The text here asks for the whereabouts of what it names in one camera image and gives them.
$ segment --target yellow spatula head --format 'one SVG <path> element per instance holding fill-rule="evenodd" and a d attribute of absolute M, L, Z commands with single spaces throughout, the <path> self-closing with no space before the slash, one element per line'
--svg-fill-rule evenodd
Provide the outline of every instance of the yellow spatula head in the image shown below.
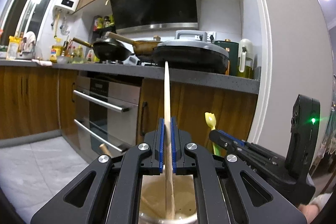
<path fill-rule="evenodd" d="M 215 114 L 210 112 L 205 112 L 205 121 L 207 122 L 208 127 L 211 128 L 211 130 L 216 129 L 216 117 Z"/>

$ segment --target frying pan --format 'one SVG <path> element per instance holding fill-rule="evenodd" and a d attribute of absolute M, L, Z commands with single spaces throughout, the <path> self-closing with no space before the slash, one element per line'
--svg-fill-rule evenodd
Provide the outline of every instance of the frying pan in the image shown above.
<path fill-rule="evenodd" d="M 133 46 L 133 50 L 137 58 L 142 62 L 150 62 L 152 61 L 152 52 L 156 48 L 156 46 L 161 43 L 153 40 L 132 40 L 116 33 L 106 32 L 106 36 L 125 42 L 127 44 L 131 44 Z"/>
<path fill-rule="evenodd" d="M 100 61 L 124 61 L 132 54 L 121 42 L 115 39 L 99 40 L 93 45 L 75 37 L 72 40 L 86 47 L 93 47 L 93 51 Z"/>

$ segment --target window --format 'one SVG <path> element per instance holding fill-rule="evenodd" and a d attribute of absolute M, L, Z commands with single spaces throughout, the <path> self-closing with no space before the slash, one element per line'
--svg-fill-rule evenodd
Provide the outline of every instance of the window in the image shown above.
<path fill-rule="evenodd" d="M 8 45 L 8 37 L 33 31 L 37 37 L 50 0 L 12 0 L 1 29 L 0 45 Z"/>

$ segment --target kitchen counter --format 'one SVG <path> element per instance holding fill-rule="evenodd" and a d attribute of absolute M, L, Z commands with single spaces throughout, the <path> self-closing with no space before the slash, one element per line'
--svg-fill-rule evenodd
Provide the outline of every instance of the kitchen counter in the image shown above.
<path fill-rule="evenodd" d="M 22 66 L 22 67 L 40 67 L 40 65 L 31 61 L 7 61 L 0 60 L 0 66 Z M 132 66 L 119 64 L 53 64 L 52 68 L 72 69 L 81 71 L 95 71 L 101 73 L 110 73 L 116 75 L 129 75 L 149 79 L 164 79 L 164 68 L 150 66 Z M 170 80 L 193 85 L 210 86 L 226 90 L 235 90 L 246 93 L 258 94 L 260 81 L 235 77 L 230 75 L 221 75 L 217 73 L 169 69 Z"/>

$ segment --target oven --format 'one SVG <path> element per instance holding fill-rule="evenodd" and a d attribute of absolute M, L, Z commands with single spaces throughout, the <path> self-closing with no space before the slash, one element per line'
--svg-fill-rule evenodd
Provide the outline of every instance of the oven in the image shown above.
<path fill-rule="evenodd" d="M 112 156 L 136 144 L 140 87 L 78 76 L 76 119 L 80 150 L 89 160 L 101 155 L 105 143 Z"/>

